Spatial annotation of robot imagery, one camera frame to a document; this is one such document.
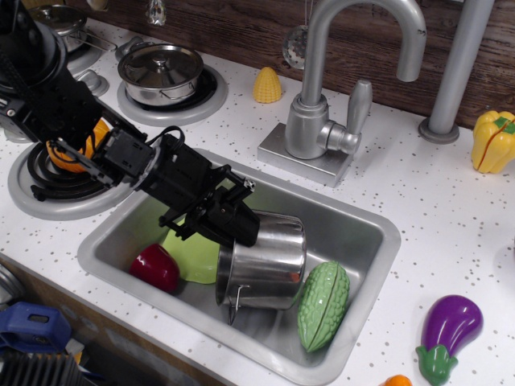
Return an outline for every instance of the speckled countertop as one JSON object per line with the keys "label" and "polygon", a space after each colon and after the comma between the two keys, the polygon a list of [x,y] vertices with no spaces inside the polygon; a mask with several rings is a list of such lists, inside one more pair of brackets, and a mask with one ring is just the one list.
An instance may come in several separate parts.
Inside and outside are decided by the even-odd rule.
{"label": "speckled countertop", "polygon": [[[132,33],[89,21],[89,27],[115,43]],[[260,105],[251,91],[258,73],[203,55],[229,84],[224,106],[202,122],[184,126],[187,144],[210,150],[294,184],[318,191],[391,220],[402,246],[334,384],[379,385],[404,374],[414,385],[428,384],[414,351],[432,304],[447,294],[473,300],[484,314],[484,329],[459,354],[449,385],[515,384],[515,162],[498,175],[481,175],[470,161],[472,132],[435,145],[418,136],[422,120],[373,105],[363,139],[345,180],[335,189],[291,175],[257,160],[257,147],[278,122],[285,122],[301,84],[281,78],[279,102]],[[116,76],[113,53],[92,66],[108,79]],[[117,84],[101,98],[117,109]],[[324,91],[332,119],[346,122],[348,98]],[[160,129],[137,125],[150,135]],[[86,273],[77,262],[81,241],[111,210],[73,221],[40,220],[20,211],[7,191],[10,166],[28,144],[0,133],[0,253],[81,302],[114,318],[183,360],[227,383],[289,384],[281,376],[167,316],[160,310]]]}

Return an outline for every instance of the stove burner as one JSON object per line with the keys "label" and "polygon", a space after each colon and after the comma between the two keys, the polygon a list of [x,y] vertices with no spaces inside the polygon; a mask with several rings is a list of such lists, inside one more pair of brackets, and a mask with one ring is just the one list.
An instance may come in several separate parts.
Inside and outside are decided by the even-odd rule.
{"label": "stove burner", "polygon": [[188,99],[170,106],[148,106],[127,95],[124,82],[117,91],[118,105],[129,119],[144,125],[167,127],[189,125],[214,114],[225,102],[229,88],[214,68],[204,65],[197,90]]}
{"label": "stove burner", "polygon": [[31,186],[32,193],[38,201],[82,199],[107,191],[104,185],[92,180],[88,173],[72,173],[55,166],[48,157],[47,147],[42,143],[37,144],[30,152],[27,169],[38,183]]}
{"label": "stove burner", "polygon": [[[96,193],[90,191],[91,194],[81,198],[77,198],[75,192],[73,192],[74,188],[70,188],[70,191],[66,192],[68,195],[66,199],[59,199],[56,197],[56,193],[52,192],[51,194],[47,193],[44,201],[39,201],[35,197],[33,190],[36,190],[36,194],[38,194],[39,189],[47,188],[39,181],[39,177],[34,179],[31,176],[29,169],[34,167],[38,174],[47,173],[46,171],[41,171],[39,168],[39,164],[45,160],[46,165],[44,168],[41,168],[42,170],[48,169],[51,175],[59,174],[59,171],[54,169],[53,165],[48,167],[51,161],[49,157],[45,156],[47,155],[46,152],[44,152],[44,155],[39,155],[35,150],[35,155],[31,155],[33,149],[37,146],[38,145],[29,146],[16,158],[13,166],[10,168],[9,177],[7,179],[10,197],[19,209],[30,216],[55,221],[83,219],[97,215],[118,205],[133,191],[128,183],[122,182],[110,189],[101,187],[102,190]],[[31,157],[36,158],[36,160],[35,163],[32,163],[33,166],[28,166],[29,158]],[[91,180],[87,175],[75,174],[74,176],[74,178],[78,179],[85,177]]]}
{"label": "stove burner", "polygon": [[85,69],[92,66],[101,57],[102,51],[89,44],[82,44],[75,51],[68,53],[67,69],[73,76],[80,75]]}

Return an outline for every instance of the blue object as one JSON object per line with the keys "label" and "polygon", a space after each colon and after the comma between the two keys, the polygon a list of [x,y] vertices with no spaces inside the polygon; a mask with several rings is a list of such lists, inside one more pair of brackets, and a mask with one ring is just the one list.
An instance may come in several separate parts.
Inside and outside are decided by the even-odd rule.
{"label": "blue object", "polygon": [[0,312],[0,347],[22,352],[64,350],[72,328],[59,310],[18,302]]}

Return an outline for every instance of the faucet handle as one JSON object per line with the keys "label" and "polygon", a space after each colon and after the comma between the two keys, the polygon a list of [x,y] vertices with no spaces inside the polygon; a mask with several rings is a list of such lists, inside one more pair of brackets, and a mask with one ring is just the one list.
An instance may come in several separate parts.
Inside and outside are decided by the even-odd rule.
{"label": "faucet handle", "polygon": [[327,121],[316,138],[325,150],[341,150],[353,155],[361,142],[361,129],[372,106],[372,83],[358,80],[348,100],[347,127]]}
{"label": "faucet handle", "polygon": [[358,135],[361,133],[365,119],[372,107],[372,83],[360,79],[356,82],[348,100],[347,132]]}

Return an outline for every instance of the stainless steel sink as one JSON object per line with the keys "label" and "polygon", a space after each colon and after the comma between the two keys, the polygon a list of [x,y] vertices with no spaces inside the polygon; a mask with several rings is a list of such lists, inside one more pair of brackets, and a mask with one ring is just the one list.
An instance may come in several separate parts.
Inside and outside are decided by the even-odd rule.
{"label": "stainless steel sink", "polygon": [[80,265],[288,380],[306,385],[331,382],[342,372],[401,245],[397,228],[384,217],[198,151],[213,164],[228,163],[256,182],[256,191],[246,200],[251,208],[303,221],[307,238],[304,279],[323,261],[339,261],[347,270],[349,308],[327,347],[306,353],[297,332],[295,306],[287,311],[240,309],[236,322],[229,326],[227,307],[216,305],[214,285],[188,282],[178,294],[170,295],[130,276],[130,263],[138,253],[162,242],[167,234],[157,224],[166,208],[144,193],[133,193],[87,237],[79,248]]}

